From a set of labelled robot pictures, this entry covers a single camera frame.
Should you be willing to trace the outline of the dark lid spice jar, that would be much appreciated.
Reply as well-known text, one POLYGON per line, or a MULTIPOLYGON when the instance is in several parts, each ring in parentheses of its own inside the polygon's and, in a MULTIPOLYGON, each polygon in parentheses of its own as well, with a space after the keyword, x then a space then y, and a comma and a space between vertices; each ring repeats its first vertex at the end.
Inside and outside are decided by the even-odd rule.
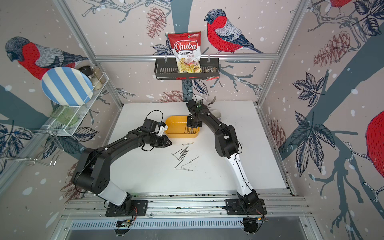
POLYGON ((92 70, 91 66, 82 66, 78 70, 80 72, 82 72, 83 74, 85 74, 90 79, 93 87, 96 86, 96 84, 98 83, 99 80, 95 76, 94 71, 92 70))

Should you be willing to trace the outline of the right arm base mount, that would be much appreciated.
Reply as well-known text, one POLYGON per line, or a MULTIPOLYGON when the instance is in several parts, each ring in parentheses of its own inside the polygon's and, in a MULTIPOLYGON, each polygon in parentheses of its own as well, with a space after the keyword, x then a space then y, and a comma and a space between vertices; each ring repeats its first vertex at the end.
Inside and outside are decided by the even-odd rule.
POLYGON ((225 206, 227 215, 266 215, 267 209, 263 199, 258 199, 251 204, 243 203, 239 199, 226 199, 225 206))

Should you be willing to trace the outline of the purple mug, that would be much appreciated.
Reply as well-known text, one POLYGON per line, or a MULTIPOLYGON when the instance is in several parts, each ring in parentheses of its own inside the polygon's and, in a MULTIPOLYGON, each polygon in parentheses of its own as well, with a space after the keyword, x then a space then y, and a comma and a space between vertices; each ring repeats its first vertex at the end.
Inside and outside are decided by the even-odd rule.
POLYGON ((220 120, 221 117, 222 117, 221 112, 218 111, 218 110, 212 110, 212 111, 211 111, 211 114, 212 114, 215 118, 217 118, 218 120, 220 120))

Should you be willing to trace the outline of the black wall basket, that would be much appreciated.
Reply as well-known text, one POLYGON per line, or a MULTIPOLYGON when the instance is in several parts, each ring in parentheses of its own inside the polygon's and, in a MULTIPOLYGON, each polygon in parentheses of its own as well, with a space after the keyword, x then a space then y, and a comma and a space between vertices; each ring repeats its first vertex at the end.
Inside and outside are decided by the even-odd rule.
POLYGON ((220 76, 218 58, 202 58, 200 65, 201 73, 179 73, 175 59, 157 59, 154 72, 157 80, 207 80, 220 76))

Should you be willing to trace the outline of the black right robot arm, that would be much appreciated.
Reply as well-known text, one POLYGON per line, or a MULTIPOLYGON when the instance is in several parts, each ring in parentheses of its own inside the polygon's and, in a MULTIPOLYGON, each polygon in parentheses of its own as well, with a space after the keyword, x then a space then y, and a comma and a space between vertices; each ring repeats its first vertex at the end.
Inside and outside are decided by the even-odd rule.
POLYGON ((220 157, 228 160, 236 179, 239 206, 243 212, 249 213, 260 202, 260 199, 248 180, 240 161, 242 150, 239 149, 241 144, 237 138, 235 128, 232 125, 222 123, 204 104, 189 100, 186 106, 189 111, 187 117, 188 128, 196 129, 206 125, 214 133, 216 152, 220 157))

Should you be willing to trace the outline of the red Chuba chips bag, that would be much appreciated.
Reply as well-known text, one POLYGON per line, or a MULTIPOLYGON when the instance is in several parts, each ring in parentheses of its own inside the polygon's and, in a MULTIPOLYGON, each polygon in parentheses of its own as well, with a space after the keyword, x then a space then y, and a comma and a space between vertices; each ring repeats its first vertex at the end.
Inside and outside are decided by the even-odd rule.
POLYGON ((168 39, 176 57, 178 72, 201 73, 201 32, 169 34, 168 39))

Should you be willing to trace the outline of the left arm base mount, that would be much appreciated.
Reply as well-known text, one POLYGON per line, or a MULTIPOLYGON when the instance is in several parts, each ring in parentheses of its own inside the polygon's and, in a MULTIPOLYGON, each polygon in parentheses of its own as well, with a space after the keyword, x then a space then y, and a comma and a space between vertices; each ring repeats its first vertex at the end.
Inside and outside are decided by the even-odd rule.
POLYGON ((148 208, 147 200, 127 200, 121 206, 109 203, 106 217, 144 217, 148 208))

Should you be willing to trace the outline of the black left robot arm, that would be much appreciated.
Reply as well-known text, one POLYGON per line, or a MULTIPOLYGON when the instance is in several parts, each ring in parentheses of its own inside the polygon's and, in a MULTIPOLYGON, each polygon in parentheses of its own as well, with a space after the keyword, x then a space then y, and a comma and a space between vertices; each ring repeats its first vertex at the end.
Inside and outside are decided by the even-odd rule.
POLYGON ((130 212, 132 197, 111 180, 111 166, 128 152, 139 148, 143 150, 145 145, 151 150, 171 146, 172 142, 165 135, 167 129, 166 123, 146 118, 142 126, 111 144, 85 149, 72 176, 75 189, 91 192, 113 207, 130 212))

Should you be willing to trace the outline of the steel nail pile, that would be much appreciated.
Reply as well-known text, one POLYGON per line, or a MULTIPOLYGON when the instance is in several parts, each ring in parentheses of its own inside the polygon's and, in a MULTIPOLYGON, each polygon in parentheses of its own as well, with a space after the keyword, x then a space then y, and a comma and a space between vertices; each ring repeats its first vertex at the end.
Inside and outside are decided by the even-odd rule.
POLYGON ((181 163, 185 159, 186 155, 189 152, 189 146, 193 145, 193 142, 182 144, 182 148, 178 151, 172 153, 172 156, 178 161, 177 165, 174 167, 175 169, 181 169, 181 163))

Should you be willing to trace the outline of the blue white striped plate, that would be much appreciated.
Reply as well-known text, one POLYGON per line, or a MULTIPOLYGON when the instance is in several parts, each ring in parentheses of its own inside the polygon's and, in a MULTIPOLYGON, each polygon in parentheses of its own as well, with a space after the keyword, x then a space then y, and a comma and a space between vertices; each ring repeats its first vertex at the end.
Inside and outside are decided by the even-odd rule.
POLYGON ((57 67, 43 75, 42 90, 58 105, 79 107, 91 100, 94 87, 82 72, 69 67, 57 67))

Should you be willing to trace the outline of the yellow plastic storage box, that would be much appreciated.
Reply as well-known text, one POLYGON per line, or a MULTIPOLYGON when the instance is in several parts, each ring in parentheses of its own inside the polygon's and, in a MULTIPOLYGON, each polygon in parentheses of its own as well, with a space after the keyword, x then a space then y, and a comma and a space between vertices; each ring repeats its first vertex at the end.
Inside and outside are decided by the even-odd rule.
POLYGON ((188 139, 195 138, 200 132, 198 128, 197 133, 193 135, 185 134, 187 128, 187 116, 170 116, 166 120, 168 129, 165 131, 166 135, 172 139, 188 139))

